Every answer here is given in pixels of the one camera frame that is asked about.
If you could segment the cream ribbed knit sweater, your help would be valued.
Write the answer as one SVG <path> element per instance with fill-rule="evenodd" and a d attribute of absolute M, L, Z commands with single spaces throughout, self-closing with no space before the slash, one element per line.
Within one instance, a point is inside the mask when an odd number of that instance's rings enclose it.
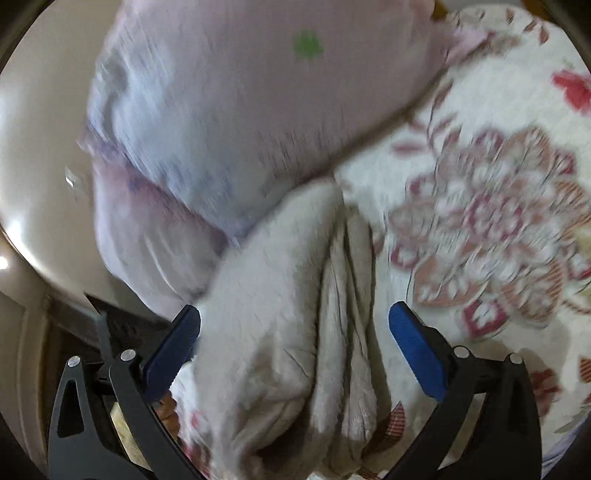
<path fill-rule="evenodd" d="M 378 424 L 370 225 L 331 181 L 301 187 L 225 257 L 204 305 L 195 394 L 211 479 L 345 479 Z"/>

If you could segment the white wooden-trimmed headboard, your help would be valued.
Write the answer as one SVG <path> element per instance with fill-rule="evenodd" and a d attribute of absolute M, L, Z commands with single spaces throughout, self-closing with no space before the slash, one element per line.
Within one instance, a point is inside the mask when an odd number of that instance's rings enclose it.
<path fill-rule="evenodd" d="M 116 1 L 1 4 L 1 226 L 59 294 L 154 314 L 105 268 L 93 227 L 91 159 L 78 146 L 95 59 Z"/>

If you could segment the pale pink floral pillow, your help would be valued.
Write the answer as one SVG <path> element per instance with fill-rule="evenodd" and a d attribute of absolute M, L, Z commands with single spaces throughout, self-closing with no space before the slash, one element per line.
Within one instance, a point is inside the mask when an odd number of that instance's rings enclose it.
<path fill-rule="evenodd" d="M 172 318 L 226 247 L 486 38 L 431 1 L 125 1 L 80 147 L 107 270 Z"/>

